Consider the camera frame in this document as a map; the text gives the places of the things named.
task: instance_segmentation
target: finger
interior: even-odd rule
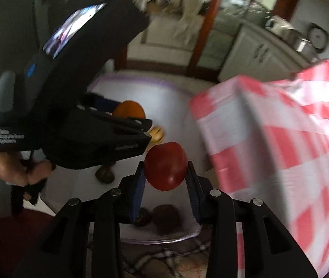
[[[0,152],[0,179],[11,184],[26,186],[27,175],[19,157],[18,153]]]
[[[30,199],[32,198],[32,196],[30,196],[27,192],[25,192],[25,193],[23,194],[23,198],[24,198],[25,200],[30,200]]]
[[[43,160],[36,164],[31,172],[28,173],[28,183],[34,185],[50,176],[52,165],[49,160]]]

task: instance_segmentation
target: red and white checkered cloth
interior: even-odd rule
[[[306,253],[329,271],[329,61],[295,81],[237,76],[197,95],[191,109],[232,198],[262,198]],[[244,249],[238,227],[239,277]]]

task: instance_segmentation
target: cabinet handle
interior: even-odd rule
[[[266,57],[266,53],[268,53],[269,48],[266,48],[265,51],[262,53],[261,57],[260,57],[260,64],[263,63],[263,61],[265,60]]]
[[[258,48],[255,51],[255,58],[257,58],[260,55],[260,51],[263,47],[263,44],[259,45]]]

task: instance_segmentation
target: tomato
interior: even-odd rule
[[[132,100],[126,100],[120,103],[112,113],[112,116],[127,118],[142,118],[145,119],[145,112],[141,105]]]
[[[144,174],[154,188],[169,191],[182,183],[187,164],[186,153],[180,144],[176,142],[158,144],[145,156]]]

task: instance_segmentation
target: yellow fruit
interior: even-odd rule
[[[149,134],[152,136],[152,139],[150,140],[151,144],[161,143],[165,138],[165,131],[160,126],[153,126],[149,131]]]

